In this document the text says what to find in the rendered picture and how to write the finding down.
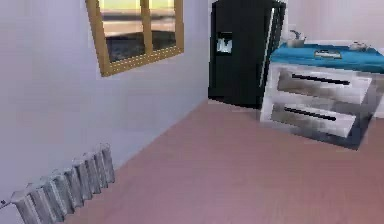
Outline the white cabinet with teal top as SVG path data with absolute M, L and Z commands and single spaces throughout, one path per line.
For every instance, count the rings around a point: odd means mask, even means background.
M 315 57 L 339 51 L 341 59 Z M 283 44 L 270 56 L 260 121 L 356 150 L 384 97 L 384 55 L 374 48 Z

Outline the silver kettle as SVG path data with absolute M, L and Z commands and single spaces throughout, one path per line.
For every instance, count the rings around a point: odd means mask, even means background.
M 295 35 L 293 39 L 288 39 L 287 40 L 287 46 L 290 48 L 301 48 L 304 46 L 305 43 L 305 38 L 301 38 L 301 33 L 291 29 L 291 33 Z

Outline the black fridge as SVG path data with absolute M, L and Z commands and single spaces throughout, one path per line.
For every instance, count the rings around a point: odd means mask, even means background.
M 240 107 L 262 107 L 271 53 L 281 39 L 282 0 L 212 3 L 208 97 Z

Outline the grey flat tray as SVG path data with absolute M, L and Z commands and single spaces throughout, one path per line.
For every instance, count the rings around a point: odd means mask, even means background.
M 314 52 L 315 57 L 320 57 L 320 58 L 331 58 L 331 59 L 341 59 L 342 55 L 339 51 L 334 51 L 334 50 L 316 50 Z

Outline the small silver teapot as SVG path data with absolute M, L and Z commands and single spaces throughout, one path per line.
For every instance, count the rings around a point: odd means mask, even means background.
M 369 48 L 368 44 L 359 41 L 355 41 L 349 46 L 349 49 L 353 51 L 367 51 Z

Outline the grey radiator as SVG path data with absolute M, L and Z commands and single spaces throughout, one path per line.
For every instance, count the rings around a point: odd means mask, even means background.
M 114 182 L 110 145 L 100 144 L 75 158 L 69 167 L 54 170 L 15 191 L 10 203 L 16 206 L 24 224 L 57 224 Z

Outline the wooden framed window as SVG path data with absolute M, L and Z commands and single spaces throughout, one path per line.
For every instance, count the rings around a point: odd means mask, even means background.
M 103 77 L 184 52 L 183 0 L 85 0 Z

